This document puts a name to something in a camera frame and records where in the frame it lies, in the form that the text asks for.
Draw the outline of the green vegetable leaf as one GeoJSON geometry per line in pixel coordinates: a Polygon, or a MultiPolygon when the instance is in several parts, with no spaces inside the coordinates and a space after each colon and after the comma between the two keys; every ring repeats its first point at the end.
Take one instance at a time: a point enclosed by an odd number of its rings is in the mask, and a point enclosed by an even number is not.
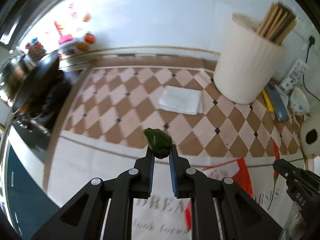
{"type": "Polygon", "coordinates": [[[153,155],[158,159],[167,158],[172,146],[172,138],[167,133],[158,128],[146,128],[143,134],[147,140],[148,147],[153,155]]]}

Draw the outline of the blue kitchen base cabinets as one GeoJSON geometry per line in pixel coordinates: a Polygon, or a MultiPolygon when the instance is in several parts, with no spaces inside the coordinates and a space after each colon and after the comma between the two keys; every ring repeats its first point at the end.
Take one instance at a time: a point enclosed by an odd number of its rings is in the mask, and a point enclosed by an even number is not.
{"type": "Polygon", "coordinates": [[[7,148],[5,190],[14,229],[22,239],[31,239],[60,208],[26,171],[11,145],[7,148]]]}

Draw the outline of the white rice cooker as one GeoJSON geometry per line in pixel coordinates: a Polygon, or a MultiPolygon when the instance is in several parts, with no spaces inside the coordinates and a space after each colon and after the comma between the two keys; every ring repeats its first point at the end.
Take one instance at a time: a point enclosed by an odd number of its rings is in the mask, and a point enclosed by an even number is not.
{"type": "Polygon", "coordinates": [[[320,114],[308,117],[301,125],[300,144],[306,158],[314,159],[320,155],[320,114]]]}

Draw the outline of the grey knife sharpener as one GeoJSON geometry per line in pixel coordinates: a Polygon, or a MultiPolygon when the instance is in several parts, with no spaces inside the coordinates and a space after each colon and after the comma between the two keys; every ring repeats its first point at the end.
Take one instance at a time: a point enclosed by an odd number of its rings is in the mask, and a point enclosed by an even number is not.
{"type": "Polygon", "coordinates": [[[265,86],[266,94],[271,102],[271,105],[274,109],[274,113],[278,121],[288,121],[289,115],[287,109],[280,97],[280,94],[277,92],[275,85],[269,82],[265,86]]]}

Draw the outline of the white patterned bowl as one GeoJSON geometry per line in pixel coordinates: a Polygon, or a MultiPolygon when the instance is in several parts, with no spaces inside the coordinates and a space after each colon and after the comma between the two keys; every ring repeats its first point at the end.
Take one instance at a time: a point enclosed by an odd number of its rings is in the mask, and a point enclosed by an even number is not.
{"type": "Polygon", "coordinates": [[[289,97],[289,107],[296,116],[302,116],[310,112],[309,102],[299,87],[295,87],[289,97]]]}

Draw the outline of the checkered tablecloth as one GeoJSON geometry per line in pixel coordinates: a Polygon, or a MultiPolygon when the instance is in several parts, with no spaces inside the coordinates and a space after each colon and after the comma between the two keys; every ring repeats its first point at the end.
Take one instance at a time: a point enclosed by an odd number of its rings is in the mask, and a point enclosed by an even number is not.
{"type": "Polygon", "coordinates": [[[99,56],[82,70],[56,121],[43,188],[63,206],[90,179],[116,178],[146,154],[146,128],[168,133],[180,156],[212,178],[249,174],[250,194],[284,225],[292,201],[276,155],[304,166],[300,122],[279,122],[259,95],[247,105],[225,98],[213,83],[215,63],[162,55],[99,56]],[[158,108],[166,86],[200,90],[203,113],[158,108]]]}

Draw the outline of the white power strip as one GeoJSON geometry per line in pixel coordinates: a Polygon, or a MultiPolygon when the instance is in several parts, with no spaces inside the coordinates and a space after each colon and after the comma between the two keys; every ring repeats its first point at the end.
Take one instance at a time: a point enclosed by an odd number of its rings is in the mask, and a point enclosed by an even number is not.
{"type": "Polygon", "coordinates": [[[306,62],[302,59],[298,59],[281,81],[279,85],[280,90],[283,93],[288,94],[291,90],[293,90],[294,85],[303,77],[308,69],[309,67],[306,62]]]}

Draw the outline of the white cylindrical chopstick holder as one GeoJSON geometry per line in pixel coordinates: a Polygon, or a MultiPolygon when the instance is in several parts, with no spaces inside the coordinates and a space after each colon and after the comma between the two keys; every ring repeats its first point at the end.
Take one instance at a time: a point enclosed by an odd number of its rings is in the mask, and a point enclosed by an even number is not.
{"type": "Polygon", "coordinates": [[[229,21],[214,84],[220,93],[238,104],[252,103],[279,67],[286,48],[255,33],[259,21],[233,13],[229,21]]]}

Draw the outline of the black gas stove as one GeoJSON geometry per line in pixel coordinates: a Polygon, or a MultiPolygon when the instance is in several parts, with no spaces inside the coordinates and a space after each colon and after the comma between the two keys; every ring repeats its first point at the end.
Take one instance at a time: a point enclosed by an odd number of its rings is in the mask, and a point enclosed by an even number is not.
{"type": "Polygon", "coordinates": [[[32,150],[43,152],[47,149],[57,116],[77,77],[78,74],[59,70],[53,86],[31,103],[27,113],[13,122],[17,133],[32,150]]]}

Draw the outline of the white folded cloth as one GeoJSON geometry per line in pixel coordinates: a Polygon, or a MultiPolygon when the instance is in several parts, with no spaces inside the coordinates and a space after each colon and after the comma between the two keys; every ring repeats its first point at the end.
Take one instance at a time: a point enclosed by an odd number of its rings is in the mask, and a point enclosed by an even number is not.
{"type": "Polygon", "coordinates": [[[202,92],[166,86],[158,100],[158,108],[187,115],[201,114],[203,113],[202,92]]]}

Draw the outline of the black wok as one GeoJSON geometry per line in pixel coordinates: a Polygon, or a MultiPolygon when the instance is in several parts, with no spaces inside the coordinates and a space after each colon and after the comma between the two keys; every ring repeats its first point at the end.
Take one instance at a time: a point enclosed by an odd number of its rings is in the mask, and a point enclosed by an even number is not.
{"type": "Polygon", "coordinates": [[[63,80],[58,51],[44,55],[32,68],[23,56],[14,56],[1,66],[1,100],[12,113],[24,115],[39,104],[63,80]]]}

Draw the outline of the bundle of wooden chopsticks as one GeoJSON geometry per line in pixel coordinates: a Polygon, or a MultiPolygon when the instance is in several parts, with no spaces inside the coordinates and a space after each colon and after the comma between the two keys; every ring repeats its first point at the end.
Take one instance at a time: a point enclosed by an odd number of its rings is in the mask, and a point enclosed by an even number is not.
{"type": "Polygon", "coordinates": [[[256,34],[281,45],[296,26],[296,15],[281,2],[272,3],[256,30],[256,34]]]}

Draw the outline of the orange tomato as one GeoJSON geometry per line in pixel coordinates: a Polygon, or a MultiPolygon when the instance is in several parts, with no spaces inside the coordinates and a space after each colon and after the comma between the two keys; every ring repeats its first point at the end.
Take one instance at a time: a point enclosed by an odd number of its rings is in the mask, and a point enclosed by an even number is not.
{"type": "Polygon", "coordinates": [[[89,43],[89,44],[95,44],[96,38],[92,33],[86,33],[84,35],[84,41],[89,43]]]}

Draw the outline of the pink plastic utensil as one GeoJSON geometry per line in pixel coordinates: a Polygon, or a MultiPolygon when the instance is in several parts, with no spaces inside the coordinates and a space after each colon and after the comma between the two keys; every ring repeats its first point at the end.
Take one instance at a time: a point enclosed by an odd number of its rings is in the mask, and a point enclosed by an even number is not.
{"type": "Polygon", "coordinates": [[[55,27],[56,27],[56,29],[57,29],[57,32],[59,33],[59,36],[60,36],[60,39],[59,39],[59,41],[58,41],[59,45],[62,45],[62,44],[64,44],[64,43],[66,43],[66,42],[69,42],[69,41],[71,41],[71,40],[73,39],[73,37],[72,37],[71,34],[64,35],[64,34],[62,33],[62,28],[61,28],[61,26],[58,24],[57,21],[54,21],[54,24],[55,24],[55,27]]]}

